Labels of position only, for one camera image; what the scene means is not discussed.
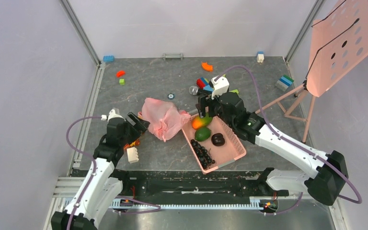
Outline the red blue green brick cluster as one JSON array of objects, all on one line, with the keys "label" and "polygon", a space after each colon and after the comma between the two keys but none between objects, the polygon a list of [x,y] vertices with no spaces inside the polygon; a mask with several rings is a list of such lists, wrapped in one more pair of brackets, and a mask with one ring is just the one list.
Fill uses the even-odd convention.
[{"label": "red blue green brick cluster", "polygon": [[209,85],[209,81],[206,78],[199,78],[196,80],[198,88],[207,92],[213,92],[213,88]]}]

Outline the black microphone silver head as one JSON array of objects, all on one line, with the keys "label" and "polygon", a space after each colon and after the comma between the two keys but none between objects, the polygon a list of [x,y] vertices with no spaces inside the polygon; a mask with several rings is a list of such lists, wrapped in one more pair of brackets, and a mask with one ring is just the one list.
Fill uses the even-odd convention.
[{"label": "black microphone silver head", "polygon": [[190,86],[189,93],[196,96],[205,96],[212,94],[212,91],[200,89],[198,86]]}]

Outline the yellow orange toy brick vehicle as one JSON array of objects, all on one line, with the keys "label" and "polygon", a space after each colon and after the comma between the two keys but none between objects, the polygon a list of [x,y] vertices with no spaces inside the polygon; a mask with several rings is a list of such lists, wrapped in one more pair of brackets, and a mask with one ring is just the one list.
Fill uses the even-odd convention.
[{"label": "yellow orange toy brick vehicle", "polygon": [[128,148],[135,147],[135,146],[138,146],[138,145],[140,145],[140,140],[139,139],[135,140],[134,142],[132,142],[130,144],[126,144],[124,146],[124,149],[126,150]]}]

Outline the blue white brick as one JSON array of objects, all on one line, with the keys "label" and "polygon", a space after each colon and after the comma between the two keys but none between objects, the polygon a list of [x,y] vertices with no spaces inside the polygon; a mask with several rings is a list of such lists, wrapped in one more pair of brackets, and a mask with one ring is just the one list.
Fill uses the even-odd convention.
[{"label": "blue white brick", "polygon": [[257,59],[257,63],[263,63],[264,62],[264,52],[263,51],[258,51],[256,54],[256,59]]}]

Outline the blue brick at corner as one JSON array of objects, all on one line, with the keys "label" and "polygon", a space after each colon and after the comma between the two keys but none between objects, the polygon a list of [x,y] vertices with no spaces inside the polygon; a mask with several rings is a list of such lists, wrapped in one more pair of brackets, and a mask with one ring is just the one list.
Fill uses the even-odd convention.
[{"label": "blue brick at corner", "polygon": [[115,57],[113,55],[107,55],[107,56],[103,56],[103,62],[108,63],[108,62],[114,62]]}]

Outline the pink plastic basket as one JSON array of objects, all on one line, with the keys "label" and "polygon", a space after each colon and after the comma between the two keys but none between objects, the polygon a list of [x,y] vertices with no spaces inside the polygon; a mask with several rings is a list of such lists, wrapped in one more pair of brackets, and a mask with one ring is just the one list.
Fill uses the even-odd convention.
[{"label": "pink plastic basket", "polygon": [[215,116],[213,117],[212,122],[207,127],[211,130],[211,136],[216,133],[223,134],[226,143],[221,147],[214,146],[211,143],[211,136],[205,141],[198,141],[202,146],[210,151],[212,159],[216,161],[215,164],[212,164],[212,166],[204,170],[190,144],[190,140],[194,139],[196,131],[192,128],[191,125],[191,122],[195,116],[197,115],[191,116],[191,119],[182,127],[182,132],[190,146],[197,165],[199,166],[203,174],[208,174],[212,171],[216,171],[217,169],[233,163],[246,155],[246,149],[241,143],[240,139],[233,133],[232,129],[228,125],[226,125],[219,117]]}]

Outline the white toy brick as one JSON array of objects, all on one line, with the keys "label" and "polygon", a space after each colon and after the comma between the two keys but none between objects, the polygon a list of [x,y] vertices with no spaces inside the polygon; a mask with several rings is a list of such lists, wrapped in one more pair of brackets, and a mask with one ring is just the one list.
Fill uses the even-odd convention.
[{"label": "white toy brick", "polygon": [[138,149],[136,147],[128,148],[126,152],[129,163],[133,164],[139,162]]}]

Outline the grey blue green brick stack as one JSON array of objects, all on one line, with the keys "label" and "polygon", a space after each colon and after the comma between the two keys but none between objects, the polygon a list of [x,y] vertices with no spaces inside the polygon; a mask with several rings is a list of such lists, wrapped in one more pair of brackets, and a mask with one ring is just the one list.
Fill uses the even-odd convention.
[{"label": "grey blue green brick stack", "polygon": [[279,88],[282,91],[286,91],[292,84],[294,80],[288,75],[283,75],[281,78],[275,83],[275,87]]}]

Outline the dark fake plum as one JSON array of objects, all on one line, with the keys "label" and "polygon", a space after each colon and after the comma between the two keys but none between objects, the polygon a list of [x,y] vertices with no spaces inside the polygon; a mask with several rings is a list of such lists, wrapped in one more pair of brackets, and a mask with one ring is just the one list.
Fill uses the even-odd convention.
[{"label": "dark fake plum", "polygon": [[216,134],[211,136],[211,143],[214,146],[221,147],[221,146],[225,145],[226,141],[225,141],[225,138],[224,138],[223,134],[216,133]]}]

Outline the black fake grape bunch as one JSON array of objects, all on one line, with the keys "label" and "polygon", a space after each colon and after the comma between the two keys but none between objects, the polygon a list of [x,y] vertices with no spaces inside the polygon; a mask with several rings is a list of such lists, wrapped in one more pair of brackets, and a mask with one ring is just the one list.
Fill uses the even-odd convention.
[{"label": "black fake grape bunch", "polygon": [[216,161],[212,159],[210,151],[202,146],[198,141],[196,141],[195,139],[191,139],[190,144],[204,170],[208,169],[210,166],[212,166],[212,164],[216,163]]}]

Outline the pink plastic bag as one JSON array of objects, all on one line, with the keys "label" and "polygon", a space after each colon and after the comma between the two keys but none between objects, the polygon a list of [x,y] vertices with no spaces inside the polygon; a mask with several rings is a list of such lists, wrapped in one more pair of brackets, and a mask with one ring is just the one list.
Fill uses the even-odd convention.
[{"label": "pink plastic bag", "polygon": [[172,139],[191,118],[174,103],[154,98],[145,99],[138,115],[149,122],[148,131],[163,142]]}]

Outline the red curved block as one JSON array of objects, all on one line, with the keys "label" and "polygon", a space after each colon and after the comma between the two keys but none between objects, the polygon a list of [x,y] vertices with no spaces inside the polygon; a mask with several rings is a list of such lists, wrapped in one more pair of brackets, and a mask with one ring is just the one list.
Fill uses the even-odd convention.
[{"label": "red curved block", "polygon": [[120,78],[120,77],[124,76],[125,74],[126,74],[126,72],[125,72],[124,70],[120,70],[120,71],[118,71],[118,72],[116,73],[116,77],[117,77],[117,78]]}]

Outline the pink perforated music stand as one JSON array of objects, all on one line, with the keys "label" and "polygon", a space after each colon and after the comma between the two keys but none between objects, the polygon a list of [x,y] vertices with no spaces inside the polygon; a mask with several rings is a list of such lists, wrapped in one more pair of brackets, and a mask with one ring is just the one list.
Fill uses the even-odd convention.
[{"label": "pink perforated music stand", "polygon": [[309,66],[293,90],[263,107],[278,104],[284,117],[305,123],[305,143],[316,98],[368,56],[368,0],[338,0],[311,25]]}]

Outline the orange curved block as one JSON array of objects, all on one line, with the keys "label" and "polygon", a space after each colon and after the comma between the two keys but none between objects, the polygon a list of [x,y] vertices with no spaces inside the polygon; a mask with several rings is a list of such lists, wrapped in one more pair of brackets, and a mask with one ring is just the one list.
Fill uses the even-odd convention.
[{"label": "orange curved block", "polygon": [[213,65],[208,64],[207,62],[202,62],[201,67],[203,70],[212,72],[213,71]]}]

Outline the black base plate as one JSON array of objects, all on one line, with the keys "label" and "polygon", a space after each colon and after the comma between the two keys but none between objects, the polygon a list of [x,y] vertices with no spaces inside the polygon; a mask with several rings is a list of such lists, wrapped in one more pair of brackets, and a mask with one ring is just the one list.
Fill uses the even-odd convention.
[{"label": "black base plate", "polygon": [[111,176],[122,181],[120,196],[160,205],[246,204],[250,197],[288,196],[275,191],[267,171],[123,171]]}]

